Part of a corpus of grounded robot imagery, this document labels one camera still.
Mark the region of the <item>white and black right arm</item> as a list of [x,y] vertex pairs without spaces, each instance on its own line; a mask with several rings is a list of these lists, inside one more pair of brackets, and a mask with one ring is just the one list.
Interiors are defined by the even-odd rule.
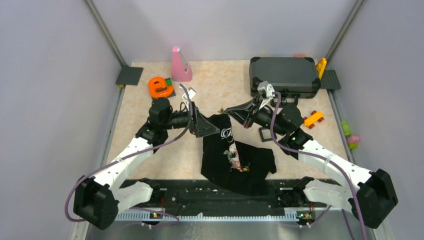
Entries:
[[277,142],[281,150],[296,160],[308,164],[336,183],[326,183],[304,177],[293,192],[299,206],[310,202],[324,203],[352,213],[371,229],[377,229],[399,200],[388,172],[379,168],[372,171],[331,152],[301,129],[304,118],[292,103],[276,112],[265,105],[261,96],[223,111],[244,128],[258,124],[282,138]]

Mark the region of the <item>black printed t-shirt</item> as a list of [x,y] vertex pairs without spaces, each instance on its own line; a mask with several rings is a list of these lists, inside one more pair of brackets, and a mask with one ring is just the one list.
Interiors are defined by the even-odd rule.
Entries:
[[214,114],[208,120],[219,128],[219,133],[202,139],[200,173],[213,184],[236,194],[267,195],[266,177],[277,172],[273,150],[236,141],[226,114]]

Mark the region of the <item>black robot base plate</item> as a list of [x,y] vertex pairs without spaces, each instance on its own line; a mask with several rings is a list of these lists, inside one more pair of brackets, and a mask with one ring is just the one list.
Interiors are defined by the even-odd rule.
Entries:
[[296,196],[293,187],[298,179],[269,179],[264,193],[248,196],[219,187],[208,180],[155,179],[151,200],[136,207],[158,209],[174,216],[188,217],[279,217],[289,210],[325,208],[324,203],[310,203]]

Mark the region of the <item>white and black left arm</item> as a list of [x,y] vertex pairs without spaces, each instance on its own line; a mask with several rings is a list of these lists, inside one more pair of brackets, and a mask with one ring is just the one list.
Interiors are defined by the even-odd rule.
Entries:
[[154,207],[160,202],[159,187],[150,179],[142,178],[126,187],[123,184],[144,160],[185,133],[203,138],[220,132],[194,102],[189,101],[186,107],[185,111],[174,111],[167,98],[152,101],[147,121],[124,151],[109,164],[78,180],[72,208],[79,221],[105,230],[120,213],[141,203]]

